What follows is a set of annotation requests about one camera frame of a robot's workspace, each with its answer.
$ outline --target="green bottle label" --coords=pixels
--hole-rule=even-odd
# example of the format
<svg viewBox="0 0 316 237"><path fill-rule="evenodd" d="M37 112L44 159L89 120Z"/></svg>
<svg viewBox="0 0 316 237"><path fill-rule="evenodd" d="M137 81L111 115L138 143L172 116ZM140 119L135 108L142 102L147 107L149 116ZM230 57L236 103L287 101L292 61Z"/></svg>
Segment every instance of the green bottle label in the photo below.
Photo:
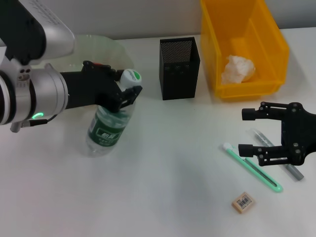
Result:
<svg viewBox="0 0 316 237"><path fill-rule="evenodd" d="M111 147L118 142L119 137L123 133L125 127L113 128L105 125L100 121L97 114L92 120L88 130L88 136L98 145L102 147Z"/></svg>

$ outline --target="black mesh pen holder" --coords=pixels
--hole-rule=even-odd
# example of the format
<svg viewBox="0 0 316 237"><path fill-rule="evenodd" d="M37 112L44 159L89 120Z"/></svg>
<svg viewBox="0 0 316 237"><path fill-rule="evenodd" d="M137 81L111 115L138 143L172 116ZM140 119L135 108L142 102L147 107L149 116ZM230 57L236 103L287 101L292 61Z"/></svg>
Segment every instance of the black mesh pen holder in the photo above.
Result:
<svg viewBox="0 0 316 237"><path fill-rule="evenodd" d="M194 98L199 62L194 37L160 40L159 79L163 100Z"/></svg>

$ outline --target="eraser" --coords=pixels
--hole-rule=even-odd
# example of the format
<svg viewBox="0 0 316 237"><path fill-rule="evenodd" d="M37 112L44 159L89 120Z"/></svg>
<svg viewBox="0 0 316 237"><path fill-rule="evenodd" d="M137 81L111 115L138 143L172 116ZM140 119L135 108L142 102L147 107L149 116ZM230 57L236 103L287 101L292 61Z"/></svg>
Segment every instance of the eraser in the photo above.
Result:
<svg viewBox="0 0 316 237"><path fill-rule="evenodd" d="M232 206L240 213L244 213L246 210L248 210L250 207L254 204L254 199L246 192L244 192L242 195L237 197L233 203Z"/></svg>

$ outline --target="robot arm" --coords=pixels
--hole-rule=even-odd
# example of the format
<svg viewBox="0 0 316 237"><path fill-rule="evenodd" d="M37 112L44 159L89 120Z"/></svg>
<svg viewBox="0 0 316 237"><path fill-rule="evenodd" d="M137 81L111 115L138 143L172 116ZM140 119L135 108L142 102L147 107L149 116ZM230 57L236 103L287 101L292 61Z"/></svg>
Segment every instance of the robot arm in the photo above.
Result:
<svg viewBox="0 0 316 237"><path fill-rule="evenodd" d="M55 116L64 109L97 104L111 112L134 102L142 87L122 92L116 81L121 71L85 61L81 72L59 73L44 59L74 50L73 33L39 0L0 0L0 38L6 45L0 65L0 125L11 131L45 124L29 120L36 115Z"/></svg>
<svg viewBox="0 0 316 237"><path fill-rule="evenodd" d="M304 110L300 103L262 102L259 110L243 109L242 120L275 119L281 121L281 144L277 147L239 145L241 157L257 156L259 165L302 165L305 157L316 152L316 115Z"/></svg>

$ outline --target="yellow plastic bin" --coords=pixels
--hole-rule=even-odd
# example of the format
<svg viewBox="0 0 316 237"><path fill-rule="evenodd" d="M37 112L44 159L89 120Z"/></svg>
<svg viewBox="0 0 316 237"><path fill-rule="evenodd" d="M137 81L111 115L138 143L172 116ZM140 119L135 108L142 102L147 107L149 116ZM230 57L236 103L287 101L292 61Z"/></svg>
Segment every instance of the yellow plastic bin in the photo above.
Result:
<svg viewBox="0 0 316 237"><path fill-rule="evenodd" d="M240 100L278 91L289 48L264 0L201 0L201 8L201 47L215 95ZM256 72L249 81L221 84L229 55L252 60Z"/></svg>

